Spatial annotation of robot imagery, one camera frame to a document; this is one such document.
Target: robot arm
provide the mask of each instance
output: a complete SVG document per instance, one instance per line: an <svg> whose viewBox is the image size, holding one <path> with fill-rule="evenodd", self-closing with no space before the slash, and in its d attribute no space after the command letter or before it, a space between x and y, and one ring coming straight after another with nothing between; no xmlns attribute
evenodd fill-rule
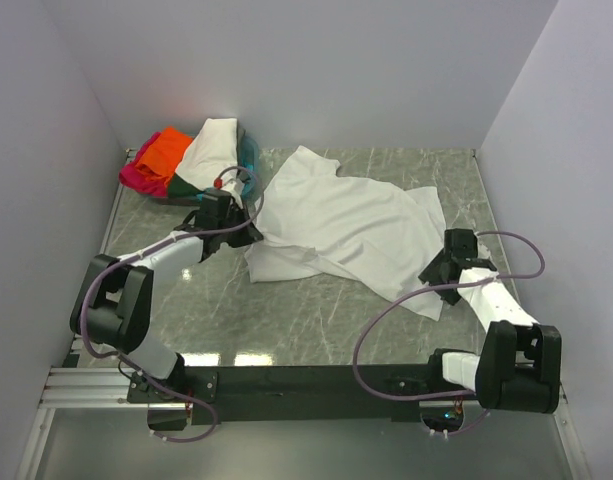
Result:
<svg viewBox="0 0 613 480"><path fill-rule="evenodd" d="M185 391L183 357L149 332L152 292L163 284L175 281L184 268L206 260L224 242L237 248L263 238L252 224L233 233L202 238L177 237L184 233L228 229L241 225L248 218L247 210L239 207L229 193L218 189L207 190L199 209L192 211L169 234L174 243L125 265L102 282L87 312L91 340L118 350L151 377L173 390ZM83 299L93 279L114 263L135 254L141 257L140 252L119 258L102 254L91 261L71 315L73 332L80 333L79 317Z"/></svg>
<svg viewBox="0 0 613 480"><path fill-rule="evenodd" d="M551 413L559 398L561 337L526 313L497 276L490 260L478 258L472 230L446 231L444 249L420 279L431 285L495 280L439 292L452 305L466 300L486 332L481 356L438 351L442 376L474 391L485 408ZM517 352L525 361L517 362Z"/></svg>

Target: floor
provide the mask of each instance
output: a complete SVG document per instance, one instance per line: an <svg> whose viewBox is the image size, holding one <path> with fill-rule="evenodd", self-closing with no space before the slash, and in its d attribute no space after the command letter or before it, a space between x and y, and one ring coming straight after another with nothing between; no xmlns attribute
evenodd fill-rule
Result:
<svg viewBox="0 0 613 480"><path fill-rule="evenodd" d="M293 149L263 150L265 183ZM370 177L410 189L436 186L448 228L494 229L486 192L471 150L329 149L339 175ZM136 251L167 235L190 207L157 204L124 189L107 253ZM502 271L499 239L484 243ZM180 272L176 283L155 292L151 329L183 353L190 365L348 364L362 327L387 302L364 285L319 275L251 284L243 251L228 247ZM425 363L435 348L479 352L484 332L464 302L444 306L439 322L398 308L367 339L363 363ZM113 365L82 354L79 366Z"/></svg>

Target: crumpled white cloth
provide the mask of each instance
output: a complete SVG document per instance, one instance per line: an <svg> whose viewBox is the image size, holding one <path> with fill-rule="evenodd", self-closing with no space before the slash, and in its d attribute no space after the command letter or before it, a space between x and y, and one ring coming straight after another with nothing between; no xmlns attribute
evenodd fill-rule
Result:
<svg viewBox="0 0 613 480"><path fill-rule="evenodd" d="M299 147L264 192L255 226L264 235L246 252L251 282L328 273L364 283L393 301L443 246L446 228L435 187L404 191L369 178L337 177L340 163ZM438 320L441 300L402 304Z"/></svg>
<svg viewBox="0 0 613 480"><path fill-rule="evenodd" d="M196 189L206 190L222 171L236 165L237 119L209 118L184 152L175 173ZM237 180L237 171L224 174L222 181L222 190L229 192L241 206L243 184Z"/></svg>

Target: black metal base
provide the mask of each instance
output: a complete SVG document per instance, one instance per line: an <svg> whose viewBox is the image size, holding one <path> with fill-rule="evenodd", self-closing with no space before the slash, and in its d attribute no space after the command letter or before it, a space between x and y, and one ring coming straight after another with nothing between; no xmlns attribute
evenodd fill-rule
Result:
<svg viewBox="0 0 613 480"><path fill-rule="evenodd" d="M371 387L393 395L460 390L437 378L435 366L365 365L362 377ZM213 404L220 422L263 420L332 420L390 418L419 422L419 402L393 402L363 390L350 366L187 367L193 396ZM129 403L168 403L143 378L133 375ZM212 422L208 411L193 408L192 424Z"/></svg>

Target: white wall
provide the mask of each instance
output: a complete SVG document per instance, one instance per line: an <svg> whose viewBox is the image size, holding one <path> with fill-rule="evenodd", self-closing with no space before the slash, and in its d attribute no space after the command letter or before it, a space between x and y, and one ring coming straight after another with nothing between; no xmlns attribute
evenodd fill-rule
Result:
<svg viewBox="0 0 613 480"><path fill-rule="evenodd" d="M557 326L563 381L595 478L613 479L613 0L560 0L481 151L501 227L543 248L521 283ZM506 243L515 271L535 261Z"/></svg>
<svg viewBox="0 0 613 480"><path fill-rule="evenodd" d="M556 0L44 0L124 146L479 147Z"/></svg>
<svg viewBox="0 0 613 480"><path fill-rule="evenodd" d="M0 479L99 248L122 151L39 1L0 0Z"/></svg>

